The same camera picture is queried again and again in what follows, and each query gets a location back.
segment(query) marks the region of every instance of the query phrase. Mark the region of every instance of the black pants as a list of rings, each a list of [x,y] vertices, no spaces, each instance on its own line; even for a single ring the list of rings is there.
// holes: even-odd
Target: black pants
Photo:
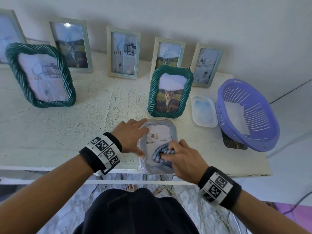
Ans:
[[[104,191],[85,213],[74,234],[199,233],[181,204],[172,197],[156,198],[148,189]]]

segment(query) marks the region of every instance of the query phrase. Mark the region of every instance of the blue patterned cloth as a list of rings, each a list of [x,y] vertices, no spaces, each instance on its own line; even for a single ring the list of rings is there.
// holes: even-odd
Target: blue patterned cloth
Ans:
[[[174,149],[169,149],[168,146],[169,146],[169,143],[166,143],[166,144],[163,144],[163,145],[159,146],[159,147],[155,150],[155,152],[154,152],[154,154],[153,154],[153,160],[154,160],[154,162],[159,162],[159,163],[161,163],[161,164],[164,165],[164,166],[167,166],[167,167],[172,168],[171,162],[170,162],[170,161],[167,161],[167,162],[166,162],[166,161],[165,161],[163,158],[161,158],[161,156],[160,156],[161,153],[164,153],[164,154],[175,154]]]

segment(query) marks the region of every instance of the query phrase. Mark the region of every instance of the person's right arm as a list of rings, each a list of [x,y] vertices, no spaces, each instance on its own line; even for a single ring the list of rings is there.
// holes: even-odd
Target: person's right arm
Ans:
[[[169,149],[175,154],[162,154],[162,158],[171,161],[177,177],[198,184],[208,169],[208,164],[197,150],[188,146],[185,140],[172,141]],[[242,190],[231,211],[253,233],[293,234],[309,233],[277,210],[261,202]]]

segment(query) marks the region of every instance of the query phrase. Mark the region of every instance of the marble floor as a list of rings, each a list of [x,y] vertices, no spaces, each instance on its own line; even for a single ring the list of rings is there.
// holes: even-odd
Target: marble floor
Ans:
[[[103,180],[172,180],[172,175],[111,173],[103,177],[92,178]],[[160,187],[163,189],[163,192],[176,198],[202,234],[240,234],[233,214],[222,207],[216,209],[210,206],[198,196],[199,188],[197,186],[138,185],[138,188],[141,187],[145,187],[151,192]],[[125,185],[83,185],[38,233],[72,233],[84,220],[84,214],[92,202],[100,193],[112,188],[125,189]],[[246,228],[242,223],[239,222],[239,224],[241,233],[245,234]]]

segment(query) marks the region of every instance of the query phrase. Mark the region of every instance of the pink object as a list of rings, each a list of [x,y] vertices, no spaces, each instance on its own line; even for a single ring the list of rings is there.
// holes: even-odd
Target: pink object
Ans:
[[[294,207],[292,204],[284,203],[275,203],[275,206],[280,213],[285,213]],[[285,216],[295,221],[307,231],[312,232],[312,207],[298,205],[294,211],[285,214]]]

